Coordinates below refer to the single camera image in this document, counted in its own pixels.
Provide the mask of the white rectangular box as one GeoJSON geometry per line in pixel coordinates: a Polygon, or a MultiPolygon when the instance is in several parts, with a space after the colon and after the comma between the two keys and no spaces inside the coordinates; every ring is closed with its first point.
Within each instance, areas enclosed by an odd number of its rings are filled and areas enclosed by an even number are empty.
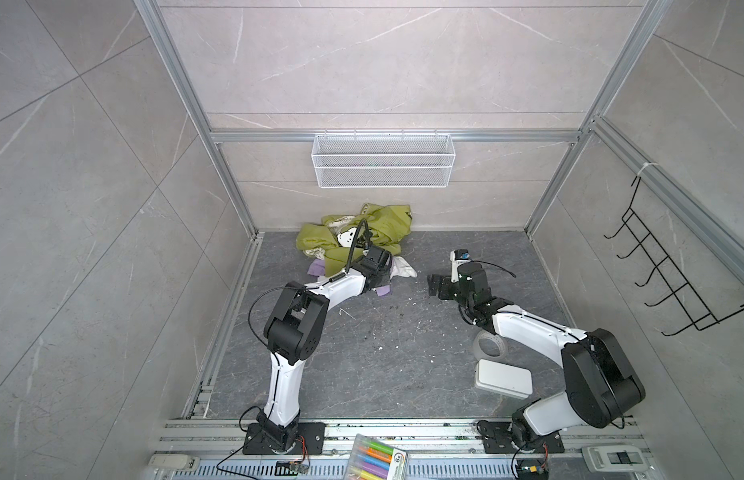
{"type": "Polygon", "coordinates": [[[475,386],[516,399],[526,399],[533,393],[532,374],[529,370],[493,362],[478,361],[475,369],[475,386]]]}

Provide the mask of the clear tape roll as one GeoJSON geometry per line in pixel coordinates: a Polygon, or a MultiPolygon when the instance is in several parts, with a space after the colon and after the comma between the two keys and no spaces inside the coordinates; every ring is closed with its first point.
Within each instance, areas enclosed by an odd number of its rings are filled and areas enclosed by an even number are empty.
{"type": "Polygon", "coordinates": [[[476,360],[500,362],[508,354],[508,344],[499,335],[481,330],[473,342],[473,355],[476,360]]]}

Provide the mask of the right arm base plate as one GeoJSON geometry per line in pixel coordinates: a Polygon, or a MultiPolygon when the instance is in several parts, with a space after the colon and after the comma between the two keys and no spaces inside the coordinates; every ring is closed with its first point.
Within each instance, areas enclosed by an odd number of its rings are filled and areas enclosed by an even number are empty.
{"type": "Polygon", "coordinates": [[[478,420],[475,426],[488,454],[565,452],[559,432],[542,436],[524,421],[478,420]]]}

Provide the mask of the white power adapter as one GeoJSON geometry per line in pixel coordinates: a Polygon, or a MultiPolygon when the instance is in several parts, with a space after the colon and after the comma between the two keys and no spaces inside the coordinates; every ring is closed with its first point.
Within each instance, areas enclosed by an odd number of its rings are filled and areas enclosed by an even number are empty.
{"type": "Polygon", "coordinates": [[[194,472],[199,464],[198,456],[178,453],[156,453],[149,460],[149,466],[152,468],[176,472],[194,472]]]}

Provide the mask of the purple cloth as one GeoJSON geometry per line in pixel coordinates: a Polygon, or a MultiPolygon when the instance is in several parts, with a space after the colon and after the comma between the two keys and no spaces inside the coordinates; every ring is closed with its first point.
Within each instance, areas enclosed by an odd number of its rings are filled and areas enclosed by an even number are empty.
{"type": "MultiPolygon", "coordinates": [[[[323,259],[314,259],[312,263],[310,264],[307,274],[310,277],[314,277],[315,281],[326,281],[328,277],[326,276],[326,263],[323,259]]],[[[378,288],[375,288],[374,291],[377,293],[378,296],[387,296],[390,295],[392,292],[391,285],[384,285],[378,288]]]]}

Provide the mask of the white cloth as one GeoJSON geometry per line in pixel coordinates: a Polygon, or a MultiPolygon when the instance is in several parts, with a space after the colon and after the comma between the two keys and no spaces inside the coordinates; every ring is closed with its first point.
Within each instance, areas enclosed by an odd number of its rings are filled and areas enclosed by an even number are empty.
{"type": "Polygon", "coordinates": [[[417,278],[417,271],[401,256],[394,256],[390,271],[391,277],[417,278]]]}

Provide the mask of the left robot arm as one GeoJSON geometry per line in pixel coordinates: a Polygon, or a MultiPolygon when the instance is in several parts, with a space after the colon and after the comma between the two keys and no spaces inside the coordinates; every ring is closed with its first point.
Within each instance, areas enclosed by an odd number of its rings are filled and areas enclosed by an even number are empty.
{"type": "Polygon", "coordinates": [[[288,451],[297,440],[305,362],[319,346],[329,310],[388,284],[392,267],[393,255],[371,246],[325,280],[282,288],[263,331],[271,378],[268,399],[256,417],[274,450],[288,451]]]}

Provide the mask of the green printed shirt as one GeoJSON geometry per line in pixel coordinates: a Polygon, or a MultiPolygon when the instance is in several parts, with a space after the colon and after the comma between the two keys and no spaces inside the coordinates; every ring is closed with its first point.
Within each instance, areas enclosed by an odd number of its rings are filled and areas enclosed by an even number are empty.
{"type": "Polygon", "coordinates": [[[332,276],[346,267],[354,238],[354,260],[369,250],[367,239],[394,256],[400,255],[400,243],[411,233],[412,222],[409,205],[366,203],[357,215],[327,215],[319,224],[304,224],[296,247],[308,257],[323,260],[324,275],[332,276]]]}

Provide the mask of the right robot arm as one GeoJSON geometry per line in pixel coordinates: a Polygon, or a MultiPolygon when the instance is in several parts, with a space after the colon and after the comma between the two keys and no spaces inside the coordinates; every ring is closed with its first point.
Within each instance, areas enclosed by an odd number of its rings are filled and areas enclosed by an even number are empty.
{"type": "Polygon", "coordinates": [[[646,398],[615,335],[603,328],[570,328],[494,295],[481,263],[454,260],[451,274],[428,276],[428,289],[431,296],[456,301],[466,323],[519,342],[562,367],[562,392],[513,414],[509,434],[515,448],[532,452],[546,436],[572,426],[603,429],[646,398]]]}

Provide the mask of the white device with screen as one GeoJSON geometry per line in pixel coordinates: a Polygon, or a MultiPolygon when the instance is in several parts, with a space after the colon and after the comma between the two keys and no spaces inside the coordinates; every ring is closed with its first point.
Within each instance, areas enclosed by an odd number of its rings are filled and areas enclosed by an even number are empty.
{"type": "Polygon", "coordinates": [[[642,451],[632,445],[598,445],[582,449],[584,461],[594,473],[638,473],[649,469],[642,451]]]}

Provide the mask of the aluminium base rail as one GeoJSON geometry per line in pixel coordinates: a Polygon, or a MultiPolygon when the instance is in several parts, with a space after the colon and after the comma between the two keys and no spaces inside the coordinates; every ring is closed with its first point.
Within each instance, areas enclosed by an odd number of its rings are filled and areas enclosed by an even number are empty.
{"type": "Polygon", "coordinates": [[[510,479],[513,466],[551,468],[551,478],[661,479],[647,442],[634,420],[623,428],[598,430],[569,427],[560,432],[565,452],[488,454],[474,419],[325,419],[323,451],[308,455],[244,455],[247,427],[235,420],[169,420],[159,428],[150,447],[154,453],[198,456],[194,472],[157,469],[160,479],[341,479],[344,477],[357,434],[404,450],[409,454],[410,479],[510,479]],[[649,469],[638,473],[594,473],[582,449],[598,445],[632,445],[644,454],[649,469]]]}

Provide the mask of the marker pen pack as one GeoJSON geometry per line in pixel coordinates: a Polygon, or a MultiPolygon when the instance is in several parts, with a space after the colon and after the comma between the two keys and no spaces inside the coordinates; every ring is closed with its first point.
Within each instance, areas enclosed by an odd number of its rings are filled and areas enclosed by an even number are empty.
{"type": "Polygon", "coordinates": [[[404,480],[409,454],[380,440],[357,434],[345,469],[345,480],[404,480]]]}

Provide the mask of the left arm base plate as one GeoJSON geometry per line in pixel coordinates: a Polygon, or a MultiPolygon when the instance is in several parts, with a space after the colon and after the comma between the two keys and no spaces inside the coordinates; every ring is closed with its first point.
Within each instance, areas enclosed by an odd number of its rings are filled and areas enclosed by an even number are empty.
{"type": "Polygon", "coordinates": [[[301,455],[302,445],[308,455],[319,455],[323,451],[327,425],[321,422],[301,422],[297,428],[297,437],[289,448],[281,448],[271,439],[257,423],[247,427],[244,455],[301,455]]]}

